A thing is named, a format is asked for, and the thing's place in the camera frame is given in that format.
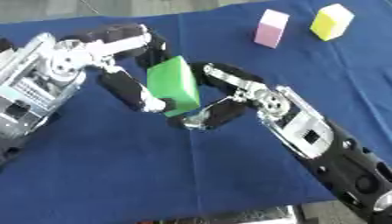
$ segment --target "yellow cube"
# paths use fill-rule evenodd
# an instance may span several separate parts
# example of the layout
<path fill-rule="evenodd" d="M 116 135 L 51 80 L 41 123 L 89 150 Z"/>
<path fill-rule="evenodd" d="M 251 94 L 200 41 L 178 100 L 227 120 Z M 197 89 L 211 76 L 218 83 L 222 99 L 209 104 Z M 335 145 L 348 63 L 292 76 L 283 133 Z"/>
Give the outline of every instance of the yellow cube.
<path fill-rule="evenodd" d="M 335 3 L 318 11 L 311 30 L 322 40 L 340 37 L 354 18 L 354 14 L 343 5 Z"/>

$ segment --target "gray floor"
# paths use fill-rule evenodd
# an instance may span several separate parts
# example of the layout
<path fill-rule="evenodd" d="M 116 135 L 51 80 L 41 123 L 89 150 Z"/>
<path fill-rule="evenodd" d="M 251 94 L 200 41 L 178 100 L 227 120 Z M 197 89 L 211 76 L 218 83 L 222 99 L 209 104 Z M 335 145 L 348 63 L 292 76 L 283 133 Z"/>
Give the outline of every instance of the gray floor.
<path fill-rule="evenodd" d="M 149 16 L 260 0 L 0 0 L 0 23 L 50 18 Z"/>
<path fill-rule="evenodd" d="M 94 15 L 151 16 L 210 10 L 228 4 L 265 0 L 0 0 L 0 23 Z M 361 223 L 339 202 L 304 205 L 320 224 Z"/>

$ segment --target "green cube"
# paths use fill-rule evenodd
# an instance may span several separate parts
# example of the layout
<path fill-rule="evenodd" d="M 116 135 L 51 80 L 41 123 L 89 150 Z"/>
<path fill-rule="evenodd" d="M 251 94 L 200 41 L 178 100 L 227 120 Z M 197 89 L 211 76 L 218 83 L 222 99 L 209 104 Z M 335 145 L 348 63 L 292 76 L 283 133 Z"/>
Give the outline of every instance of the green cube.
<path fill-rule="evenodd" d="M 147 88 L 157 98 L 172 98 L 176 109 L 165 112 L 177 116 L 200 106 L 199 90 L 191 68 L 182 56 L 147 70 Z"/>

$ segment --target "blue fabric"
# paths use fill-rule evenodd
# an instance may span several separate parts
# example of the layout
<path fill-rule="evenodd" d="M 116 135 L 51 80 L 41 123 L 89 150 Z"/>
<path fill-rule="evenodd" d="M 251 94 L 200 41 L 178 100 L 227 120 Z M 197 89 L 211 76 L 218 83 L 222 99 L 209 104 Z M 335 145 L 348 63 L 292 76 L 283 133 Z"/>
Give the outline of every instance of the blue fabric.
<path fill-rule="evenodd" d="M 146 23 L 189 61 L 225 62 L 290 85 L 316 109 L 392 164 L 392 8 L 341 0 L 356 18 L 344 37 L 309 31 L 329 0 L 249 3 L 143 18 L 87 17 L 2 24 L 19 46 L 40 32 L 58 37 L 100 25 Z M 290 14 L 276 50 L 252 42 L 266 9 Z M 122 63 L 140 80 L 131 60 Z M 3 223 L 130 223 L 330 200 L 326 191 L 256 119 L 254 111 L 207 133 L 133 113 L 95 83 L 61 110 L 0 175 Z M 202 88 L 202 101 L 221 97 Z"/>

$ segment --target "foam block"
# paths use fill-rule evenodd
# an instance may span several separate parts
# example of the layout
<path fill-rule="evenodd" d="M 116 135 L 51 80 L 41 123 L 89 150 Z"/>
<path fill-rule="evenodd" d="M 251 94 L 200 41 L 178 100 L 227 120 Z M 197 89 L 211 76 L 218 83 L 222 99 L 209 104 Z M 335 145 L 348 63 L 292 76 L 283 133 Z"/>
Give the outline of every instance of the foam block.
<path fill-rule="evenodd" d="M 257 27 L 255 42 L 276 48 L 284 34 L 284 28 L 287 21 L 289 21 L 289 17 L 288 14 L 279 11 L 266 10 Z"/>
<path fill-rule="evenodd" d="M 354 18 L 354 14 L 343 5 L 336 3 L 318 11 L 311 30 L 322 40 L 328 41 L 343 35 Z"/>
<path fill-rule="evenodd" d="M 147 88 L 157 98 L 171 98 L 176 109 L 166 116 L 177 116 L 200 106 L 199 90 L 191 68 L 177 56 L 147 70 Z"/>

